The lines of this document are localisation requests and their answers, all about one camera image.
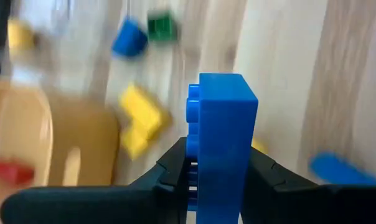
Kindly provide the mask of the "yellow cylinder block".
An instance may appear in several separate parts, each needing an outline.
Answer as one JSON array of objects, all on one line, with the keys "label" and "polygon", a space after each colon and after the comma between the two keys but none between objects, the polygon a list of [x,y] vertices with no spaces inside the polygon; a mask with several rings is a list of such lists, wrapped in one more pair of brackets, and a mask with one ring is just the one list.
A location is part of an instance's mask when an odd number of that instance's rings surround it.
[{"label": "yellow cylinder block", "polygon": [[9,19],[7,23],[8,45],[10,50],[26,50],[34,47],[34,31],[31,27],[17,19]]}]

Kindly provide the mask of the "red cylinder block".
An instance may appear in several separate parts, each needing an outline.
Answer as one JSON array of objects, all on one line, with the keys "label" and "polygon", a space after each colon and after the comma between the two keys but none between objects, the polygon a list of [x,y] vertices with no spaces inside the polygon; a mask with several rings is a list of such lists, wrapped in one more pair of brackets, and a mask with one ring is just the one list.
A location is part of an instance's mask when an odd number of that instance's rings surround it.
[{"label": "red cylinder block", "polygon": [[33,183],[34,167],[15,160],[0,160],[0,185],[18,187]]}]

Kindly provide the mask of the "yellow plastic bin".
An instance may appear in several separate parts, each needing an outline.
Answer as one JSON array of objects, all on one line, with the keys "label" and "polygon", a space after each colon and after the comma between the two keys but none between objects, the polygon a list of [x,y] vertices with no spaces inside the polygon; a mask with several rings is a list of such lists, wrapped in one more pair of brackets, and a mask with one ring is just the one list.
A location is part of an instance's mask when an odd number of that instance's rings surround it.
[{"label": "yellow plastic bin", "polygon": [[32,186],[110,185],[118,148],[111,109],[0,81],[0,159],[33,167]]}]

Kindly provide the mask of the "blue studded brick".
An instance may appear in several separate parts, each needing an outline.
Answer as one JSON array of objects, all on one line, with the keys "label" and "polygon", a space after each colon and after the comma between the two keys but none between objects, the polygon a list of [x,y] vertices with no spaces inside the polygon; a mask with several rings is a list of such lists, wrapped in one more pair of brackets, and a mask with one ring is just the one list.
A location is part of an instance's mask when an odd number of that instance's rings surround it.
[{"label": "blue studded brick", "polygon": [[315,155],[309,168],[318,178],[329,184],[376,185],[376,176],[331,152]]},{"label": "blue studded brick", "polygon": [[186,101],[186,157],[197,162],[196,224],[237,224],[258,109],[241,74],[201,73]]}]

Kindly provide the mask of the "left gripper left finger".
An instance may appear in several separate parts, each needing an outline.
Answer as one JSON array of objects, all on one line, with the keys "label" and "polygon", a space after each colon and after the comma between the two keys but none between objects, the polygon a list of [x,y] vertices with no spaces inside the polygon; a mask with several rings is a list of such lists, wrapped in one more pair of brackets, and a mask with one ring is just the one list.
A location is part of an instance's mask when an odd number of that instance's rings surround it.
[{"label": "left gripper left finger", "polygon": [[33,187],[3,201],[2,224],[186,224],[186,138],[129,185]]}]

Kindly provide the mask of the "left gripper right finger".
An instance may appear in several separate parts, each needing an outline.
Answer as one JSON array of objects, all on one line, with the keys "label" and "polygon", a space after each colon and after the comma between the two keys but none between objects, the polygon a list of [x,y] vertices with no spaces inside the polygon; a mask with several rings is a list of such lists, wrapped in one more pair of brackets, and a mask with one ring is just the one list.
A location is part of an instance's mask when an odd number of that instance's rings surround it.
[{"label": "left gripper right finger", "polygon": [[376,224],[376,185],[318,185],[251,150],[244,224]]}]

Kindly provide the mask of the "small green studded brick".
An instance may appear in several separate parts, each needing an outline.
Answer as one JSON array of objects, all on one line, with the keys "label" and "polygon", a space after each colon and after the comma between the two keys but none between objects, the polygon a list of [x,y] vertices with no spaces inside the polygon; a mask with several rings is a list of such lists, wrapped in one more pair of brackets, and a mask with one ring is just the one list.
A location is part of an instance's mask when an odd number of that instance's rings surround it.
[{"label": "small green studded brick", "polygon": [[151,12],[147,16],[148,38],[151,41],[177,39],[177,23],[171,11]]}]

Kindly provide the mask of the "yellow rectangular block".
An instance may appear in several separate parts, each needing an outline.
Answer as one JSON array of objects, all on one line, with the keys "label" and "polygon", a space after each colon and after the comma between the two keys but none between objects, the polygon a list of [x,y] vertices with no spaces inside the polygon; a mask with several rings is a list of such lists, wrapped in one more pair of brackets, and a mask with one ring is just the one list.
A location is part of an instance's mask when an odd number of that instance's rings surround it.
[{"label": "yellow rectangular block", "polygon": [[138,133],[147,140],[157,138],[171,124],[168,110],[139,85],[130,84],[121,94],[119,104]]}]

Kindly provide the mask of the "small yellow cube block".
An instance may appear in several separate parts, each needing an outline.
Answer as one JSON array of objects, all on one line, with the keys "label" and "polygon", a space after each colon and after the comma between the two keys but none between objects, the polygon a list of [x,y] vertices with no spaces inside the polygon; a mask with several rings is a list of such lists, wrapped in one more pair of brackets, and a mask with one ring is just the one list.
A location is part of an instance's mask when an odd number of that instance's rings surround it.
[{"label": "small yellow cube block", "polygon": [[137,159],[148,147],[148,133],[138,124],[131,124],[120,135],[121,145],[131,160]]}]

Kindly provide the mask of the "blue rounded block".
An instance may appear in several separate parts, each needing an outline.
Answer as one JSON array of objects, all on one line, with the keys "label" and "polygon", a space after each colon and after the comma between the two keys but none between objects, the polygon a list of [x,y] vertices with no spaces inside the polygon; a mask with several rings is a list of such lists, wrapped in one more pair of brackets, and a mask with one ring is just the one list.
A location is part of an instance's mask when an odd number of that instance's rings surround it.
[{"label": "blue rounded block", "polygon": [[125,17],[111,49],[118,56],[133,58],[141,55],[147,44],[148,36],[139,24],[134,19]]}]

